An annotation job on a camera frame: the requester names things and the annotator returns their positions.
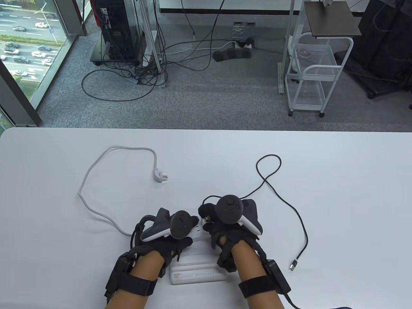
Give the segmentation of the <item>person's left hand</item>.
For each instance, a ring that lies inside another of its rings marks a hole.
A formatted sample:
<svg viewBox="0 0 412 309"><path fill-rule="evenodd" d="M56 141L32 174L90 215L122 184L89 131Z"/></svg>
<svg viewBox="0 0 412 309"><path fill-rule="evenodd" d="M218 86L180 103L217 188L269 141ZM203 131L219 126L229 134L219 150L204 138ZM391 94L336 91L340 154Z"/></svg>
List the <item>person's left hand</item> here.
<svg viewBox="0 0 412 309"><path fill-rule="evenodd" d="M146 215L135 227L132 253L142 257L156 251L163 257L162 269L165 269L175 256L179 258L182 251L193 244L188 235L198 223L199 218L186 211L173 215L165 212L156 217Z"/></svg>

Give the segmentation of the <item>person's right hand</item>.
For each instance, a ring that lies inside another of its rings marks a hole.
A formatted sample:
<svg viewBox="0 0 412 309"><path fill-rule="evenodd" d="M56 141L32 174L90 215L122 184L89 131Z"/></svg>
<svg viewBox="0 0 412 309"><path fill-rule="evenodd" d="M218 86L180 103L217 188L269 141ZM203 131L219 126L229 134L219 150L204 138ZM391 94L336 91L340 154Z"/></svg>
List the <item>person's right hand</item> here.
<svg viewBox="0 0 412 309"><path fill-rule="evenodd" d="M225 195L216 204L202 204L198 213L206 220L203 229L211 236L212 249L217 246L221 249L217 260L220 268L228 273L237 271L231 250L240 241L245 241L259 256L266 258L258 244L263 228L258 221L254 200L241 200L235 195Z"/></svg>

